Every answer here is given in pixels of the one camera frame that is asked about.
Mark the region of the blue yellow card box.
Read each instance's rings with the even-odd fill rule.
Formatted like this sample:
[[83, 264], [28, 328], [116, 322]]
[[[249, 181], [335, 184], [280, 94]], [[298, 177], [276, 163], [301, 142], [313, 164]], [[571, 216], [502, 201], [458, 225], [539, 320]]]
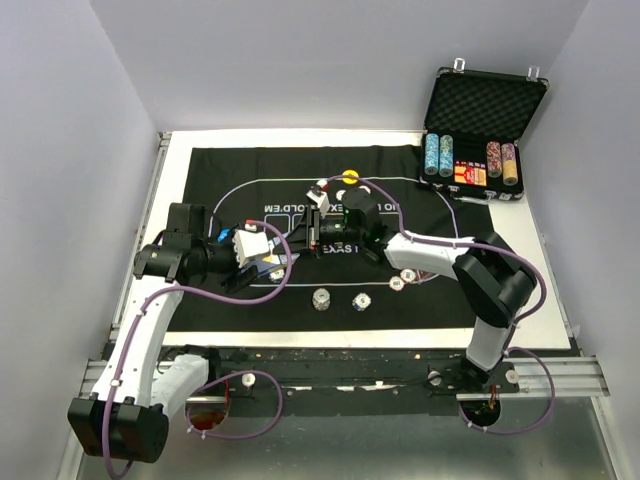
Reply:
[[286, 268], [289, 261], [284, 249], [280, 247], [281, 241], [277, 238], [272, 238], [268, 241], [268, 244], [270, 247], [270, 254], [263, 257], [251, 258], [248, 261], [246, 268], [249, 266], [256, 266], [259, 272], [268, 272], [279, 266], [283, 269]]

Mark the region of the grey white chip bottom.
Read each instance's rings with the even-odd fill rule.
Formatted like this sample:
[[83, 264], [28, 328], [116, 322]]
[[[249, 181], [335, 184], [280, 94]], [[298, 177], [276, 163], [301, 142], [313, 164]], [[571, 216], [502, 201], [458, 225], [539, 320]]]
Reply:
[[273, 282], [278, 282], [284, 277], [283, 270], [275, 270], [269, 274], [269, 279]]

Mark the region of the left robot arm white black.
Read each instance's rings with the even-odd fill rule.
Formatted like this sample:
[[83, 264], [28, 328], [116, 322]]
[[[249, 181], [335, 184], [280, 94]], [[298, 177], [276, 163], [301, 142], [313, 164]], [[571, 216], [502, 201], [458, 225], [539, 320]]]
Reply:
[[189, 394], [209, 395], [220, 387], [219, 355], [204, 347], [188, 347], [164, 378], [154, 376], [184, 287], [209, 273], [237, 280], [270, 251], [255, 225], [235, 227], [220, 241], [208, 230], [204, 206], [173, 203], [165, 229], [136, 254], [129, 303], [108, 363], [89, 396], [73, 399], [68, 409], [85, 454], [153, 463]]

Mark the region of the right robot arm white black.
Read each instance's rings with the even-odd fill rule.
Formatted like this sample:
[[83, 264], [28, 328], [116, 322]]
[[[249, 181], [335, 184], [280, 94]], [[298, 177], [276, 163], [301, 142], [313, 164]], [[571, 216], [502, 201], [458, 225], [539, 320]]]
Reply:
[[312, 187], [307, 200], [304, 213], [287, 236], [293, 252], [319, 256], [326, 245], [352, 244], [378, 265], [457, 281], [475, 315], [459, 370], [461, 382], [474, 392], [494, 383], [517, 316], [541, 284], [533, 266], [496, 233], [449, 239], [419, 237], [402, 226], [392, 230], [382, 220], [371, 193], [362, 187], [343, 193], [340, 216], [330, 213], [327, 192], [320, 187]]

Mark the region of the black poker felt mat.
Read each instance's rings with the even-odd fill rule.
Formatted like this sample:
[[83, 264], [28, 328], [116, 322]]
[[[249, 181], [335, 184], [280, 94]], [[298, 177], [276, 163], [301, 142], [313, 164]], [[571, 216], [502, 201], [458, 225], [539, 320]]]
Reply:
[[[196, 148], [189, 158], [183, 199], [214, 210], [223, 229], [260, 219], [280, 231], [300, 217], [307, 189], [320, 178], [331, 191], [344, 188], [339, 175], [352, 170], [376, 184], [374, 197], [391, 227], [442, 237], [477, 236], [493, 230], [483, 205], [443, 200], [417, 182], [419, 150], [398, 147]], [[459, 284], [438, 277], [400, 291], [389, 287], [391, 271], [353, 244], [327, 246], [320, 257], [298, 259], [275, 299], [252, 305], [271, 291], [260, 278], [240, 292], [241, 305], [193, 294], [184, 296], [170, 328], [174, 332], [280, 332], [470, 328], [475, 317]]]

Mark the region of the blue blind button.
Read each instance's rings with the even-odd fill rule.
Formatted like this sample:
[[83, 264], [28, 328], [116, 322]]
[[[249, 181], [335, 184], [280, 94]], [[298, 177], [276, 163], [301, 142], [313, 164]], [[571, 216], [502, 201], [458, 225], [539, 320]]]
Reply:
[[228, 237], [229, 233], [230, 233], [229, 229], [222, 229], [218, 234], [217, 241], [223, 242]]

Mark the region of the grey white chip stack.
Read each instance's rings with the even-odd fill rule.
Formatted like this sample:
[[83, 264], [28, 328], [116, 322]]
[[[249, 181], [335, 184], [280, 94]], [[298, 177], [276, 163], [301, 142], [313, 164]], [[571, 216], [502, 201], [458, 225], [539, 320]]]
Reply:
[[325, 288], [318, 288], [312, 295], [312, 305], [317, 311], [326, 311], [331, 304], [331, 295]]

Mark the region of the blue white chip stack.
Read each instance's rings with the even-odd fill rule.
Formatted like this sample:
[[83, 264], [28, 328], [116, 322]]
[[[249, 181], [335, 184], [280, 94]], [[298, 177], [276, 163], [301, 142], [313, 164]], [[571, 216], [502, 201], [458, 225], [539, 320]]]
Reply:
[[367, 310], [371, 306], [371, 297], [366, 293], [358, 293], [352, 300], [352, 307], [359, 312]]

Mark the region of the red triangle mat logo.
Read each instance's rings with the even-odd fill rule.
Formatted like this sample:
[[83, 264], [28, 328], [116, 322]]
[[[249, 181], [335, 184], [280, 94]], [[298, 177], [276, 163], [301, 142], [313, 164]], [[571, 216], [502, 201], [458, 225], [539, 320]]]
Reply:
[[416, 284], [422, 284], [425, 283], [427, 281], [433, 280], [435, 278], [437, 278], [438, 275], [431, 273], [431, 272], [425, 272], [425, 271], [416, 271]]

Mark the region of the light blue chip row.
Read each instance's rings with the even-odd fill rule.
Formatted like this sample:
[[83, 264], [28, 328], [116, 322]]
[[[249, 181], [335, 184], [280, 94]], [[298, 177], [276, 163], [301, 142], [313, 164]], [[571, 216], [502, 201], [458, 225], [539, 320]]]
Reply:
[[439, 171], [439, 136], [436, 133], [428, 133], [425, 136], [424, 172], [426, 175], [435, 175]]

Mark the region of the red card deck in case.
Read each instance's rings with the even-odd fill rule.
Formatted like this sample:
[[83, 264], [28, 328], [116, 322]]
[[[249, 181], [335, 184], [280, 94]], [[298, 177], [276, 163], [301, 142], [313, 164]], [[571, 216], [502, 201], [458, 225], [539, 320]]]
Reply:
[[454, 182], [461, 185], [487, 186], [487, 168], [484, 163], [467, 160], [454, 161]]

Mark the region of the red chip row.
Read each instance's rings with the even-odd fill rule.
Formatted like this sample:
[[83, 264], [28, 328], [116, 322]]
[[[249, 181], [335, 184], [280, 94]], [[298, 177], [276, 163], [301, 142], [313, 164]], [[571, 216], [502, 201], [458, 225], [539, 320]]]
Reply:
[[491, 178], [502, 175], [501, 144], [497, 141], [489, 141], [486, 145], [487, 173]]

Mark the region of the purple yellow chip row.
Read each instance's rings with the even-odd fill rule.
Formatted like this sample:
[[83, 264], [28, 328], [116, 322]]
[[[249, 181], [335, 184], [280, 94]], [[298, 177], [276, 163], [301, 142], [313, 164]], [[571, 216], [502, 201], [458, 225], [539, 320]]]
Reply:
[[513, 186], [518, 182], [517, 158], [515, 146], [512, 143], [501, 145], [503, 183]]

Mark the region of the white table board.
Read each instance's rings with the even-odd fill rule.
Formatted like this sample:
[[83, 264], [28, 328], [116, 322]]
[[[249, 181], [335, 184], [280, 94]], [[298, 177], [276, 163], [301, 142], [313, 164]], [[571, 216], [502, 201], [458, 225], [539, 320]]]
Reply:
[[[160, 136], [159, 152], [143, 216], [136, 231], [136, 244], [150, 242], [166, 222], [170, 202], [181, 198], [191, 152], [195, 148], [253, 147], [364, 147], [415, 146], [420, 140], [414, 130], [346, 129], [227, 129], [174, 131]], [[488, 205], [492, 222], [506, 242], [531, 261], [542, 273], [549, 289], [539, 311], [517, 327], [513, 345], [528, 349], [565, 350], [572, 331], [561, 302], [553, 290], [554, 280], [525, 199], [492, 201]], [[186, 343], [218, 347], [281, 347], [333, 349], [462, 349], [471, 340], [471, 329], [402, 329], [310, 332], [169, 332], [166, 346]]]

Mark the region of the aluminium mounting rail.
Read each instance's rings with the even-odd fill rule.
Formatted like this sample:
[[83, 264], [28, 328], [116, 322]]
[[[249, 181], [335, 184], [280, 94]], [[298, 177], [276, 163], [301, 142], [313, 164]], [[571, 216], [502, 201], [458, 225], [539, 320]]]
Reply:
[[287, 395], [294, 392], [400, 393], [410, 387], [422, 387], [430, 396], [454, 397], [459, 402], [495, 399], [603, 397], [609, 394], [604, 374], [593, 357], [551, 357], [539, 361], [533, 358], [509, 358], [483, 387], [464, 386], [454, 373], [453, 356], [444, 362], [431, 363], [427, 372], [414, 379], [357, 379], [341, 385], [336, 379], [313, 379], [304, 383], [298, 379], [278, 381]]

